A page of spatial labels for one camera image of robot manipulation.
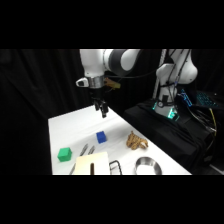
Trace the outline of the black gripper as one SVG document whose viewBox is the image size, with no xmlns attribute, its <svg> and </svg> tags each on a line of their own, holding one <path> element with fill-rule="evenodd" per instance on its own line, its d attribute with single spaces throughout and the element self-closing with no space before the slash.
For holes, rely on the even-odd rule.
<svg viewBox="0 0 224 224">
<path fill-rule="evenodd" d="M 100 109 L 101 104 L 102 117 L 105 118 L 108 113 L 108 105 L 107 102 L 105 102 L 105 88 L 104 87 L 98 89 L 90 88 L 89 91 L 91 100 L 95 105 L 96 111 Z"/>
</svg>

